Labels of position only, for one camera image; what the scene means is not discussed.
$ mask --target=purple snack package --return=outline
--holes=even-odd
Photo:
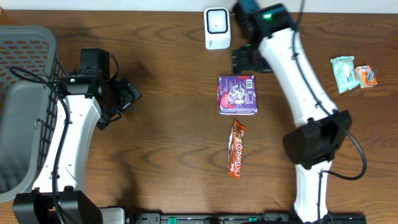
[[[217,103],[220,114],[255,115],[258,108],[254,75],[220,76]]]

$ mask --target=basket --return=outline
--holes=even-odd
[[[47,157],[57,115],[55,95],[45,85],[19,80],[8,68],[21,67],[57,81],[67,71],[55,51],[55,37],[44,27],[0,26],[0,202],[32,187]]]

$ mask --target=white backdrop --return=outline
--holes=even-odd
[[[297,12],[301,0],[257,0],[261,7],[284,3]],[[4,9],[204,11],[231,9],[236,0],[0,0]],[[306,12],[398,13],[398,0],[307,0]]]

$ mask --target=orange snack packet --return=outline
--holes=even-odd
[[[242,166],[242,153],[243,153],[243,134],[246,128],[239,124],[238,121],[234,122],[229,136],[228,146],[228,174],[232,177],[241,178]]]
[[[374,87],[377,85],[376,77],[369,65],[356,67],[354,73],[361,83],[361,88]]]

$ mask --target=wooden surface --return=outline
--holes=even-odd
[[[99,207],[130,206],[164,213],[262,213],[289,210],[295,169],[282,147],[294,129],[273,74],[256,75],[259,112],[237,117],[244,135],[242,179],[226,173],[234,117],[221,116],[216,84],[229,75],[231,50],[245,44],[233,23],[226,50],[207,50],[203,14],[195,12],[5,11],[0,24],[41,24],[56,35],[57,54],[78,68],[80,49],[114,54],[122,78],[143,97],[106,130],[94,131],[86,170],[87,195]],[[324,89],[353,117],[353,134],[368,157],[358,181],[330,177],[331,212],[363,212],[369,223],[398,219],[398,16],[306,14],[302,42]],[[372,65],[378,86],[338,94],[330,59],[354,55]],[[361,161],[346,140],[332,170],[356,175]],[[15,223],[12,202],[0,204],[0,222]]]

